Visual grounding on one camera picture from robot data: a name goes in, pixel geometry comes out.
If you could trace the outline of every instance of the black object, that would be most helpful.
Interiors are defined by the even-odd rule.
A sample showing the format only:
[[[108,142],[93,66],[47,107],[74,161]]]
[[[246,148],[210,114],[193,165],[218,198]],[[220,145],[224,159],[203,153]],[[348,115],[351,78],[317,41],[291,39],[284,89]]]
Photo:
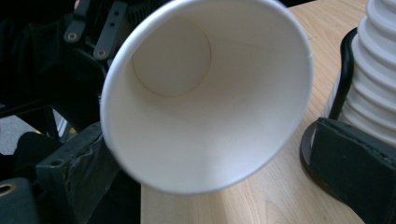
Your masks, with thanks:
[[[352,84],[353,70],[354,70],[354,59],[352,53],[351,43],[353,37],[355,37],[358,29],[351,30],[344,37],[341,42],[341,71],[340,71],[340,82],[338,84],[337,93],[335,94],[334,102],[332,103],[332,109],[329,114],[329,119],[338,119],[340,116],[341,109],[344,105],[344,101],[347,98],[350,85]]]
[[[323,190],[350,206],[365,223],[396,223],[396,148],[338,121],[353,78],[349,32],[341,44],[340,83],[328,119],[304,132],[300,159]]]
[[[38,182],[51,192],[64,223],[86,223],[110,189],[120,167],[99,123],[60,147],[36,167]]]
[[[40,223],[27,179],[12,178],[0,182],[0,223]]]

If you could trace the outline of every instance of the wooden table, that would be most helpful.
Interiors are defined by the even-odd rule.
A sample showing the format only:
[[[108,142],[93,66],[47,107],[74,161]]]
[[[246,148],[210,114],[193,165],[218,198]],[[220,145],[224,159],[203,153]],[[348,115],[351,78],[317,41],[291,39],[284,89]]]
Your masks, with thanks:
[[[299,145],[332,89],[341,64],[341,40],[358,25],[366,4],[366,0],[318,0],[291,7],[307,32],[315,63],[310,103],[294,136],[259,172],[227,189],[177,196],[143,187],[141,223],[363,223],[304,174]]]

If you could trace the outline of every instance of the stack of paper cups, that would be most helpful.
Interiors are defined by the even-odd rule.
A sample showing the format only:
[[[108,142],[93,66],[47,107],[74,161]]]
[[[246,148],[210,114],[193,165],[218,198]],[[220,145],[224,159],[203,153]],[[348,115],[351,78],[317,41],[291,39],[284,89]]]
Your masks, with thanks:
[[[354,76],[339,120],[396,147],[396,1],[369,0],[351,48]]]

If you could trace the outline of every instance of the black fabric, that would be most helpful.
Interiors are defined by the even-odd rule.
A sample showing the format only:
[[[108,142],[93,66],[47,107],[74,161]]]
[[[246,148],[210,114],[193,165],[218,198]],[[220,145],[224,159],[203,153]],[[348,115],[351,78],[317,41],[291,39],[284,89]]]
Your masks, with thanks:
[[[24,177],[34,181],[35,166],[62,143],[38,133],[24,133],[13,155],[0,154],[0,180]]]
[[[140,223],[140,192],[140,184],[120,171],[88,223]]]
[[[16,163],[13,176],[36,179],[35,166],[63,144],[39,133],[24,133],[14,152]]]
[[[396,223],[396,148],[348,124],[319,119],[310,168],[365,223]]]
[[[0,103],[100,90],[102,71],[64,43],[64,18],[49,24],[0,21]]]

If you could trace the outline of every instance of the paper cup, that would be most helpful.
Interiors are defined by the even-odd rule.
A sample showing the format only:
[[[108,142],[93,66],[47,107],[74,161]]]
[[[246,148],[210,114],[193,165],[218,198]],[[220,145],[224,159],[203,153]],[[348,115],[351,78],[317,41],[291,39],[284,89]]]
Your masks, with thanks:
[[[312,68],[302,26],[277,1],[172,1],[111,64],[101,104],[106,143],[144,185],[223,189],[289,140]]]

